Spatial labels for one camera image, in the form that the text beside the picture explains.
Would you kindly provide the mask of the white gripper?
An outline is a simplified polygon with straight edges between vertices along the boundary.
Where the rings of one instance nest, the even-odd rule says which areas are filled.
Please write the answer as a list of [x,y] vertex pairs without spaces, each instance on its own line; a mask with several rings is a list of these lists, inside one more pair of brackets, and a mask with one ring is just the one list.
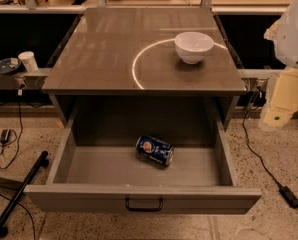
[[298,0],[265,31],[264,38],[273,41],[276,58],[292,66],[268,80],[258,126],[274,131],[282,129],[298,111]]

